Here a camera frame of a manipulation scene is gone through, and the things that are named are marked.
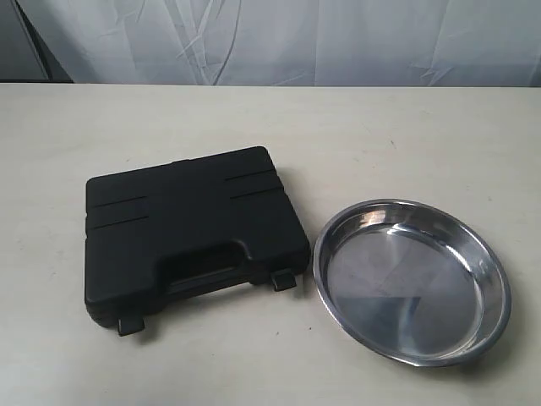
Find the black plastic tool case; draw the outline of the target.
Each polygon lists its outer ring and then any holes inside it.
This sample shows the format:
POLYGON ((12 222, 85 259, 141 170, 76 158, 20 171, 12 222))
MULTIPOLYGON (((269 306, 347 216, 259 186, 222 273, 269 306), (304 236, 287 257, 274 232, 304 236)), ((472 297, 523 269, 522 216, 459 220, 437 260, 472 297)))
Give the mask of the black plastic tool case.
POLYGON ((262 146, 91 178, 90 318, 120 336, 170 303, 239 284, 293 288, 310 245, 262 146))

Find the round stainless steel tray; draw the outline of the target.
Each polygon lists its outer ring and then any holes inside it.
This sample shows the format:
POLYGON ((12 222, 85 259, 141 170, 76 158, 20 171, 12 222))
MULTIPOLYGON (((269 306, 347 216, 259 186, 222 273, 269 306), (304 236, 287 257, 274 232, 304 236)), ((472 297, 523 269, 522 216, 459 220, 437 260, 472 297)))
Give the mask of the round stainless steel tray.
POLYGON ((342 330, 406 365, 471 362, 510 320, 511 286, 495 252, 464 222, 416 201, 368 200, 338 212, 312 264, 342 330))

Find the white backdrop cloth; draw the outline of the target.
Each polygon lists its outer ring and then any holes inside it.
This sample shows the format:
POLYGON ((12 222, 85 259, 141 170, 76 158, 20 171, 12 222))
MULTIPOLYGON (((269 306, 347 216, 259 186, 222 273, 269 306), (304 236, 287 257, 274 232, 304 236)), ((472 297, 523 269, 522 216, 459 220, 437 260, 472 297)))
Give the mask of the white backdrop cloth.
POLYGON ((4 1, 1 79, 539 86, 537 1, 4 1))

